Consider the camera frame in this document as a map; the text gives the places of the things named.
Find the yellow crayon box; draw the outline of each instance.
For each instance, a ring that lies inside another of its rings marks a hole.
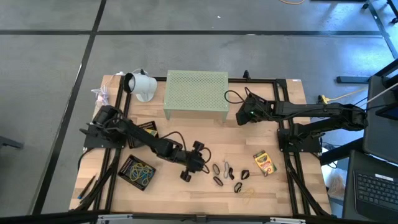
[[[272,163],[271,158],[264,150],[257,153],[253,157],[256,164],[260,167],[261,171],[264,173],[264,176],[267,176],[277,170],[274,163]]]

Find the green mesh box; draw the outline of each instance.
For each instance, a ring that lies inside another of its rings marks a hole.
[[[172,110],[217,111],[223,113],[225,121],[229,111],[224,99],[227,90],[227,72],[169,70],[164,99],[166,118],[170,119]]]

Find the wooden tabletop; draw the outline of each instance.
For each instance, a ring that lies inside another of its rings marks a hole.
[[[105,75],[103,84],[108,82],[110,75]],[[109,102],[113,105],[119,85],[119,76],[114,76],[108,83],[110,91]],[[192,174],[190,182],[180,178],[184,166],[162,160],[150,151],[147,146],[137,149],[124,148],[121,153],[119,169],[129,155],[133,155],[157,169],[155,176],[145,189],[141,191],[120,177],[116,178],[112,212],[134,213],[205,213],[212,215],[291,215],[292,209],[289,198],[289,188],[285,171],[284,157],[279,151],[277,143],[276,122],[263,121],[260,123],[248,123],[238,126],[235,112],[241,105],[230,105],[227,121],[221,121],[221,115],[217,113],[173,112],[171,119],[166,120],[163,111],[165,95],[165,82],[158,82],[155,97],[148,103],[142,103],[133,95],[128,118],[135,124],[155,121],[160,136],[172,131],[179,131],[185,138],[188,150],[192,150],[195,140],[210,148],[212,156],[208,163],[217,164],[221,169],[219,178],[224,186],[216,185],[213,180],[214,173],[204,172]],[[229,89],[237,91],[245,96],[244,87],[248,87],[253,93],[274,100],[274,92],[271,84],[262,83],[230,83]],[[287,80],[290,101],[296,104],[304,104],[305,96],[301,80]],[[123,93],[122,107],[126,93]],[[239,98],[229,94],[229,100],[239,101]],[[295,123],[307,124],[309,118],[294,118]],[[178,135],[171,135],[170,139],[181,142]],[[277,172],[264,177],[260,168],[256,165],[253,155],[265,150],[277,167]],[[76,179],[70,208],[79,204],[77,196],[83,190],[93,175],[99,174],[104,156],[104,149],[94,149],[82,160]],[[322,208],[330,213],[330,205],[323,182],[320,163],[317,158],[309,153],[300,153],[305,183],[315,200]],[[224,161],[228,161],[234,169],[234,180],[224,179]],[[243,169],[250,171],[250,177],[240,180]],[[242,182],[242,191],[234,193],[233,187],[237,182]],[[104,208],[108,183],[103,190],[100,208]],[[301,195],[296,186],[298,210],[303,212]],[[243,194],[247,189],[254,193],[250,197]]]

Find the gray floor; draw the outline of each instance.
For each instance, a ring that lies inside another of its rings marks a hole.
[[[88,29],[99,0],[1,1],[0,29]],[[389,7],[375,2],[382,21]],[[378,30],[361,3],[306,0],[291,6],[274,1],[108,1],[100,30]],[[391,39],[397,27],[385,23]],[[0,216],[28,212],[60,118],[80,66],[88,36],[0,35],[0,135],[25,143],[0,151]],[[145,68],[151,75],[167,70],[226,71],[241,77],[299,78],[308,103],[319,94],[333,98],[362,85],[338,85],[338,75],[370,76],[393,60],[381,37],[160,35],[97,36],[73,110],[44,212],[68,209],[76,164],[91,119],[102,76]],[[340,102],[357,102],[366,92]],[[361,135],[328,133],[324,140],[344,144]]]

